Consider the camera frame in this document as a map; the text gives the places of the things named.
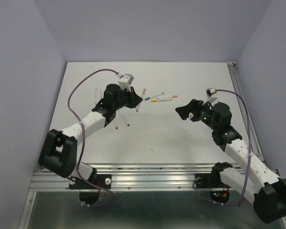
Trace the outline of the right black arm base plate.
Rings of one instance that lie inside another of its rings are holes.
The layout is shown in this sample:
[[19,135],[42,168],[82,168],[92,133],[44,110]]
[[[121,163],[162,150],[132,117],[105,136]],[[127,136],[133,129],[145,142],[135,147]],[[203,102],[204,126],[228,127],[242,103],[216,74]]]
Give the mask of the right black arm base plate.
[[193,182],[194,189],[215,189],[231,187],[237,184],[237,177],[222,173],[197,173]]

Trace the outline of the grey capped marker pen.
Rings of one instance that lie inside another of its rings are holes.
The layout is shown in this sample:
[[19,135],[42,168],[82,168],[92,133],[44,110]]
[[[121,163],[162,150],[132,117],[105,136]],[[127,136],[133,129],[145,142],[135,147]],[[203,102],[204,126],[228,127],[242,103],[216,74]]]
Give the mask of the grey capped marker pen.
[[94,90],[94,102],[95,104],[97,104],[98,102],[98,89],[97,88]]

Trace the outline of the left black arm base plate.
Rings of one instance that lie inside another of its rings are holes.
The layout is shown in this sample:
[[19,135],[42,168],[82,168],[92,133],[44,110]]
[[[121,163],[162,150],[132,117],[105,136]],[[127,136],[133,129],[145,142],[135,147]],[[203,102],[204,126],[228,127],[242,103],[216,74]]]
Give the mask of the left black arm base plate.
[[[95,189],[90,186],[82,179],[77,177],[72,177],[72,180],[69,182],[68,188],[71,190],[81,190],[81,189]],[[111,174],[97,174],[96,178],[89,179],[90,183],[93,183],[95,186],[102,187],[105,189],[111,189],[112,186],[112,175]]]

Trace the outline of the blue capped marker pen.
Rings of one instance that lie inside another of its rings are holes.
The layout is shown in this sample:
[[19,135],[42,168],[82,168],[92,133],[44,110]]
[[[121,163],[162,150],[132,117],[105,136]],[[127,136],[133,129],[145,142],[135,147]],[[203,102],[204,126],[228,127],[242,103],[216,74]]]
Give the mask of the blue capped marker pen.
[[123,114],[120,114],[120,117],[122,118],[122,120],[124,121],[124,123],[127,125],[127,126],[130,126],[129,122],[127,121],[127,119],[125,118],[125,116]]

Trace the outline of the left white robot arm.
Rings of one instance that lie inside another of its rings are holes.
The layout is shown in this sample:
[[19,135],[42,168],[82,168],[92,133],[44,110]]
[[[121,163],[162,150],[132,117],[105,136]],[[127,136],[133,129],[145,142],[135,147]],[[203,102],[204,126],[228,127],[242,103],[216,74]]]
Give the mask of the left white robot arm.
[[136,108],[142,101],[133,87],[107,85],[103,98],[84,118],[63,130],[52,129],[47,133],[38,164],[62,178],[74,178],[86,188],[95,188],[97,170],[82,162],[83,155],[77,154],[78,145],[84,146],[89,136],[108,126],[118,110]]

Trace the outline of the red capped marker pen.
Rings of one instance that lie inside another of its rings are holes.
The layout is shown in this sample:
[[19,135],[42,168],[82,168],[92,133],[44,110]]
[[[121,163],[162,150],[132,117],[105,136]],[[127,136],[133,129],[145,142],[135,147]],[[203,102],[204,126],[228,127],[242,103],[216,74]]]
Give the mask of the red capped marker pen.
[[118,129],[119,129],[119,127],[118,127],[118,125],[117,125],[117,121],[116,121],[116,120],[114,120],[113,122],[114,122],[115,129],[116,129],[116,130],[118,130]]

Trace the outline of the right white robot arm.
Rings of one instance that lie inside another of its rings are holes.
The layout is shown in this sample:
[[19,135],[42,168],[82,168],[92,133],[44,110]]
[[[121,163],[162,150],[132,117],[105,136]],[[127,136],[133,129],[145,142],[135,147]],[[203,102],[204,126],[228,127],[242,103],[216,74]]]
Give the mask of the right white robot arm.
[[193,99],[177,107],[176,112],[182,120],[189,118],[207,125],[215,144],[245,171],[242,175],[227,162],[216,163],[209,174],[196,174],[196,188],[231,187],[252,204],[264,223],[286,216],[286,178],[271,171],[249,151],[242,136],[231,125],[232,113],[227,104],[211,105]]

